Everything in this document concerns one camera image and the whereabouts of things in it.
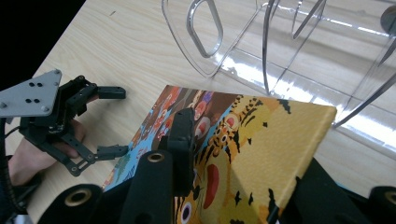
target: red mouth illustration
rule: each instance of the red mouth illustration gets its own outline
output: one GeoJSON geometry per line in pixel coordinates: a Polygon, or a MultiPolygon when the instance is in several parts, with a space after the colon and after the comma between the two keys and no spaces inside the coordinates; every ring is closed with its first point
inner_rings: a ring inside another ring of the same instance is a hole
{"type": "Polygon", "coordinates": [[[206,186],[206,197],[204,202],[204,209],[208,208],[215,199],[216,192],[219,186],[219,169],[215,164],[210,164],[206,168],[207,170],[207,186],[206,186]]]}

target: yellow book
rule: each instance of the yellow book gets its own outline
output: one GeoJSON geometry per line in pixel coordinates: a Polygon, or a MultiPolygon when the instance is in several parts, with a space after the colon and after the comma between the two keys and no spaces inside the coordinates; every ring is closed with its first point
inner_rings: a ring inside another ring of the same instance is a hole
{"type": "Polygon", "coordinates": [[[262,96],[166,86],[105,190],[134,176],[139,158],[156,150],[175,113],[194,109],[195,178],[175,198],[177,223],[267,223],[286,207],[336,109],[262,96]]]}

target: colorful book cover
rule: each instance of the colorful book cover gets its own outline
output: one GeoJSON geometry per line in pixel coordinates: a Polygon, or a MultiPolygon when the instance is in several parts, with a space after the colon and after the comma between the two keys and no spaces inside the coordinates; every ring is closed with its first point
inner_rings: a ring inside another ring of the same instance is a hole
{"type": "Polygon", "coordinates": [[[166,86],[104,190],[134,176],[139,158],[157,149],[186,107],[195,111],[196,149],[191,193],[175,198],[182,224],[277,220],[336,113],[326,105],[166,86]]]}

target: table surface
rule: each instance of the table surface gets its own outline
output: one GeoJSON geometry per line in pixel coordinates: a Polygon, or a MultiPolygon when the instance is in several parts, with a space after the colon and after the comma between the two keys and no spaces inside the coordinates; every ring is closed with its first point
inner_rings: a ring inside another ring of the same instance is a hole
{"type": "MultiPolygon", "coordinates": [[[[79,75],[99,86],[121,86],[124,100],[96,100],[77,120],[88,130],[83,143],[97,146],[128,145],[166,85],[207,91],[262,95],[223,74],[201,76],[186,60],[169,31],[160,1],[87,0],[47,59],[35,73],[53,69],[62,83],[79,75]]],[[[17,126],[14,119],[10,130],[17,126]]],[[[8,154],[21,140],[7,139],[8,154]]],[[[315,158],[340,185],[367,197],[378,185],[396,186],[396,162],[348,137],[329,130],[315,158]]],[[[99,161],[73,177],[59,163],[44,173],[28,212],[37,222],[62,191],[80,183],[101,186],[114,161],[99,161]]]]}

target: transparent acrylic rack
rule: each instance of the transparent acrylic rack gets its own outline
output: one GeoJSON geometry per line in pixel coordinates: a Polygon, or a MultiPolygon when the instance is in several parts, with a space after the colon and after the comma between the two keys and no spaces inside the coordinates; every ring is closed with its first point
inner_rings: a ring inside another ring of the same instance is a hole
{"type": "Polygon", "coordinates": [[[396,1],[163,0],[163,14],[203,76],[336,106],[337,132],[396,160],[396,1]]]}

